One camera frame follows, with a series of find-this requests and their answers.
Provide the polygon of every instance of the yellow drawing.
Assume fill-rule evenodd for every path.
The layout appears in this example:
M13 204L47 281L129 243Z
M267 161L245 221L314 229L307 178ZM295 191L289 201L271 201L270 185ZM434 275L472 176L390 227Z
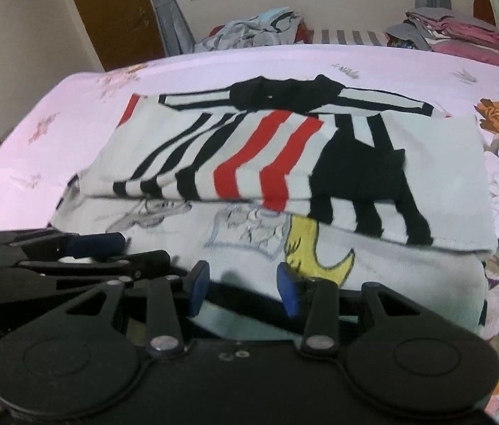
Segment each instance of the yellow drawing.
M350 249L342 261L332 267L324 267L316 257L318 237L317 221L292 215L291 228L285 243L287 263L302 277L329 279L340 286L354 266L355 252Z

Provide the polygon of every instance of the red stripe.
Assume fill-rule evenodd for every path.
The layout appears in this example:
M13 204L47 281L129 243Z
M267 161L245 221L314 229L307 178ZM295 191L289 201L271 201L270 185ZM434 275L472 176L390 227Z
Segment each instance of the red stripe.
M322 121L308 117L289 137L275 161L259 173L262 184L263 206L272 211L284 211L288 201L285 176L291 172L303 154L304 146L311 136L318 132Z
M128 106L126 107L126 110L124 110L124 114L121 116L120 122L117 124L116 127L120 127L122 124L126 123L126 121L132 117L133 110L136 108L136 105L140 98L141 96L139 94L132 94L132 97L128 102Z
M290 116L291 112L275 110L263 117L246 144L232 158L226 160L214 170L214 187L219 198L241 198L236 183L237 168L255 158L269 143L279 126L287 121Z

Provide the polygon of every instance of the brown wooden door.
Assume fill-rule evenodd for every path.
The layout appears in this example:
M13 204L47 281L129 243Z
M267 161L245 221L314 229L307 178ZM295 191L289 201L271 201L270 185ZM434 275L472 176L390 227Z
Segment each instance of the brown wooden door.
M150 0L74 0L105 70L164 56Z

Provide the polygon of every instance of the pink floral bed sheet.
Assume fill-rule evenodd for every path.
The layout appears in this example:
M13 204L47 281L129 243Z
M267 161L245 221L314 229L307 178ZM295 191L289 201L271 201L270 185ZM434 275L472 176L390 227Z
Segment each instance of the pink floral bed sheet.
M334 45L204 53L70 76L0 148L0 230L47 224L67 180L94 160L133 93L224 87L264 68L270 78L324 74L347 86L424 100L450 115L475 115L499 238L499 67L431 52ZM499 354L499 248L485 272L489 293L483 336ZM499 383L487 411L499 421Z

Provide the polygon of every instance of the silver bolt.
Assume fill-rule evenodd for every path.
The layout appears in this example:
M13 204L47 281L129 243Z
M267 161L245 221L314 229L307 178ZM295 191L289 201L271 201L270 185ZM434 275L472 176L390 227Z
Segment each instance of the silver bolt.
M220 361L233 361L234 360L234 356L231 353L220 353L218 355L218 359Z
M329 350L334 346L334 339L327 335L313 335L307 339L306 344L313 350Z
M157 351L169 351L177 348L179 341L171 335L160 335L151 339L149 345Z

